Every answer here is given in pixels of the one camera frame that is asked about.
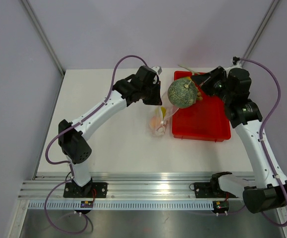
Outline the yellow star fruit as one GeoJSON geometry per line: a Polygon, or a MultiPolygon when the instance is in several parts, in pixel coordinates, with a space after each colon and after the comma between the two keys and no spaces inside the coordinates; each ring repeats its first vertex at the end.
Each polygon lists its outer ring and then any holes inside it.
{"type": "Polygon", "coordinates": [[[166,115],[166,112],[167,112],[167,109],[164,108],[164,107],[160,107],[160,110],[161,110],[162,119],[164,119],[164,118],[165,118],[165,115],[166,115]]]}

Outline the green netted melon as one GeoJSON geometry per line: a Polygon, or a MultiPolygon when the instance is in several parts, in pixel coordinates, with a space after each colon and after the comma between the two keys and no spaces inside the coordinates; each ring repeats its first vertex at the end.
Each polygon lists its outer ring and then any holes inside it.
{"type": "Polygon", "coordinates": [[[196,103],[199,91],[190,76],[185,76],[171,83],[167,95],[172,105],[180,109],[185,109],[196,103]]]}

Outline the orange peach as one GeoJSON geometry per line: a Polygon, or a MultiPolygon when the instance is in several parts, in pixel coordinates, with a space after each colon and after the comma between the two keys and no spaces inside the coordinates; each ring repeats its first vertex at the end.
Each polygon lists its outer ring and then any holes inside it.
{"type": "Polygon", "coordinates": [[[157,129],[157,128],[160,127],[161,122],[162,122],[162,120],[161,120],[159,117],[153,116],[153,117],[150,119],[149,127],[150,127],[151,129],[157,129]]]}

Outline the clear zip top bag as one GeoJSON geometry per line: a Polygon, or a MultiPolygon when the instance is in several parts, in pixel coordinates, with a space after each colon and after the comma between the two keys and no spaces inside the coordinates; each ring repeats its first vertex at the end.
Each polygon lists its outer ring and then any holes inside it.
{"type": "Polygon", "coordinates": [[[151,132],[151,134],[153,136],[163,136],[171,122],[171,119],[173,117],[173,115],[178,111],[178,107],[174,106],[170,100],[169,100],[169,97],[168,97],[168,92],[166,91],[162,97],[161,97],[161,100],[162,100],[162,105],[160,106],[156,106],[149,114],[148,116],[148,128],[151,132]],[[161,116],[161,110],[160,110],[160,107],[164,107],[167,109],[167,112],[166,112],[166,115],[165,115],[165,118],[162,119],[162,116],[161,116]],[[157,129],[151,129],[149,127],[149,122],[150,122],[150,119],[153,117],[153,116],[157,116],[159,117],[162,122],[161,122],[161,125],[159,128],[157,129]]]}

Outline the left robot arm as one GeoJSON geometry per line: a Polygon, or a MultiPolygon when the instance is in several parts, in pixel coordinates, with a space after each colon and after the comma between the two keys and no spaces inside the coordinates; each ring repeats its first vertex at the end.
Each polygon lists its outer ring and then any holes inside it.
{"type": "Polygon", "coordinates": [[[58,144],[70,162],[71,181],[65,185],[65,198],[106,197],[107,186],[94,183],[86,166],[92,149],[87,143],[94,132],[113,115],[141,100],[145,105],[162,104],[159,66],[141,66],[135,74],[117,81],[110,95],[79,118],[58,125],[58,144]]]}

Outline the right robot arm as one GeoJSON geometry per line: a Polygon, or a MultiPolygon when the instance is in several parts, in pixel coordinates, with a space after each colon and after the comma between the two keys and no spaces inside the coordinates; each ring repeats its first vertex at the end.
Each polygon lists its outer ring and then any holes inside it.
{"type": "Polygon", "coordinates": [[[255,183],[223,172],[213,175],[210,192],[222,196],[225,192],[243,200],[253,214],[287,206],[287,176],[280,168],[265,134],[267,118],[249,99],[250,74],[239,66],[241,58],[234,57],[233,67],[217,67],[191,80],[207,96],[217,96],[224,104],[225,115],[245,147],[255,183]]]}

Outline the brown longan bunch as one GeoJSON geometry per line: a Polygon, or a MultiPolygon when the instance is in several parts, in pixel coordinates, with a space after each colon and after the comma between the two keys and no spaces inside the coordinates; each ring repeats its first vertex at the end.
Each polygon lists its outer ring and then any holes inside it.
{"type": "Polygon", "coordinates": [[[197,93],[197,101],[202,101],[202,100],[203,100],[203,97],[202,97],[201,92],[199,91],[199,92],[197,93]]]}

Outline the red plastic tray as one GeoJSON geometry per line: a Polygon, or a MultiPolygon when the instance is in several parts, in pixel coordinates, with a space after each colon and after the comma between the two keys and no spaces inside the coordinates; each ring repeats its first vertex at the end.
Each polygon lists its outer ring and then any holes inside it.
{"type": "MultiPolygon", "coordinates": [[[[192,76],[192,72],[175,71],[173,80],[192,76]]],[[[172,134],[178,139],[223,142],[231,138],[230,122],[223,102],[216,96],[207,96],[197,85],[203,100],[185,109],[178,109],[172,117],[172,134]]]]}

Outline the right controller board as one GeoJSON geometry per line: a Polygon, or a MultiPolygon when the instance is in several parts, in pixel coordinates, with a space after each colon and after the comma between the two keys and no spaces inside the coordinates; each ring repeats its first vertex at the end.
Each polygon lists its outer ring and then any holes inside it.
{"type": "Polygon", "coordinates": [[[227,214],[230,208],[229,201],[213,201],[214,214],[227,214]]]}

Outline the controller board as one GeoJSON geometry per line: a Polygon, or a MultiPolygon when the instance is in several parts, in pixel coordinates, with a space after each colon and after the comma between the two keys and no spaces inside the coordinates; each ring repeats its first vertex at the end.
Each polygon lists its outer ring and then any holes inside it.
{"type": "Polygon", "coordinates": [[[214,214],[227,214],[230,208],[229,201],[213,201],[214,214]]]}
{"type": "Polygon", "coordinates": [[[94,202],[93,201],[81,201],[81,208],[93,208],[94,202]]]}

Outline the left controller board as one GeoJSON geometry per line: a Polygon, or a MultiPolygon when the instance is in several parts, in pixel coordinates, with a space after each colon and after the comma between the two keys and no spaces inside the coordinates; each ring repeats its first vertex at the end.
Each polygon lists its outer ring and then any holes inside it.
{"type": "Polygon", "coordinates": [[[93,208],[94,202],[93,201],[81,201],[81,208],[93,208]]]}

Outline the right frame post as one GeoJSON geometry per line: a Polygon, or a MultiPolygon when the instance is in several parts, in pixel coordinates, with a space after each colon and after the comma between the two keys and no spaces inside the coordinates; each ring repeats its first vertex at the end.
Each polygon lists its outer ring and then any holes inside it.
{"type": "Polygon", "coordinates": [[[267,29],[268,24],[271,22],[271,19],[274,15],[274,13],[276,12],[277,8],[280,6],[281,4],[281,0],[272,0],[268,9],[266,10],[258,28],[256,29],[249,45],[247,46],[244,54],[243,54],[243,58],[248,59],[250,58],[250,56],[252,55],[255,47],[257,46],[259,40],[261,39],[263,33],[265,32],[265,30],[267,29]]]}

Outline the frame post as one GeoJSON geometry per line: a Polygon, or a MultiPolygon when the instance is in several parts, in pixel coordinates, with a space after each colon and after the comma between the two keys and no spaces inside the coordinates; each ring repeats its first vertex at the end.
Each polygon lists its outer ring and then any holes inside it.
{"type": "Polygon", "coordinates": [[[54,63],[55,67],[57,68],[59,74],[61,75],[62,78],[64,78],[65,76],[65,69],[62,66],[60,60],[58,59],[31,3],[29,0],[20,0],[19,1],[24,9],[24,11],[26,12],[26,14],[28,15],[29,20],[31,21],[31,23],[33,24],[33,27],[35,28],[35,31],[37,32],[37,35],[39,36],[42,44],[44,45],[44,47],[46,48],[49,56],[51,57],[52,62],[54,63]]]}
{"type": "Polygon", "coordinates": [[[271,22],[271,19],[274,15],[274,13],[276,12],[277,8],[280,6],[281,4],[281,0],[272,0],[268,9],[266,10],[258,28],[256,29],[249,45],[247,46],[244,54],[243,54],[243,58],[248,59],[250,58],[250,56],[252,55],[255,47],[257,46],[259,40],[261,39],[263,33],[265,32],[265,30],[267,29],[268,24],[271,22]]]}

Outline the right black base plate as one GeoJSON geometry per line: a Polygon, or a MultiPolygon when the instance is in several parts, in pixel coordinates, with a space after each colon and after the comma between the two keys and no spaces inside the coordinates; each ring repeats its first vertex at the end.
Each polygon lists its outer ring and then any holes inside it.
{"type": "Polygon", "coordinates": [[[194,182],[189,185],[189,189],[195,193],[196,198],[236,198],[235,195],[222,191],[210,182],[194,182]]]}

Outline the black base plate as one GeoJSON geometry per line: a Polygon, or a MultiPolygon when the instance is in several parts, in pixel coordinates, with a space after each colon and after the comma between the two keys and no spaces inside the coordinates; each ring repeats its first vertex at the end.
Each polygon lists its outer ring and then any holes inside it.
{"type": "Polygon", "coordinates": [[[79,187],[74,182],[65,184],[64,198],[106,198],[108,184],[106,182],[91,182],[79,187]]]}
{"type": "Polygon", "coordinates": [[[194,182],[189,185],[189,189],[195,193],[196,198],[236,198],[235,195],[222,191],[210,182],[194,182]]]}

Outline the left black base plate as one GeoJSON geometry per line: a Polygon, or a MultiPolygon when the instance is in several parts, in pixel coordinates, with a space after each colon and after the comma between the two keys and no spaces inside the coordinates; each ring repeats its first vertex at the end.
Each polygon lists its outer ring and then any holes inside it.
{"type": "Polygon", "coordinates": [[[91,182],[79,187],[74,182],[65,184],[64,198],[106,198],[108,184],[106,182],[91,182]]]}

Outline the aluminium rail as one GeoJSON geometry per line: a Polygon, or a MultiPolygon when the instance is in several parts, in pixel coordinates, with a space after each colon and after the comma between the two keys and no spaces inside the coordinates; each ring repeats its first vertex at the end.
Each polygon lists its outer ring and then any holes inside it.
{"type": "MultiPolygon", "coordinates": [[[[190,184],[209,181],[212,172],[181,173],[91,173],[94,182],[108,183],[106,200],[194,200],[190,184]]],[[[67,172],[38,172],[25,180],[18,199],[43,200],[67,172]]]]}

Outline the left frame post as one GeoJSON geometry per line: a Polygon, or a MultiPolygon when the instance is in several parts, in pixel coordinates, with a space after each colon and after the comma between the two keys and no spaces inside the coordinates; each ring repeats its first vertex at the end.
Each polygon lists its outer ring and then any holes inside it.
{"type": "Polygon", "coordinates": [[[31,23],[33,24],[33,27],[35,28],[35,31],[37,32],[37,35],[39,36],[42,44],[44,45],[44,47],[46,48],[49,56],[51,57],[52,62],[54,63],[55,67],[57,68],[59,74],[61,75],[62,78],[64,78],[65,76],[65,69],[62,66],[60,60],[58,59],[31,3],[29,0],[20,0],[19,1],[24,9],[24,11],[26,12],[26,14],[28,15],[29,20],[31,21],[31,23]]]}

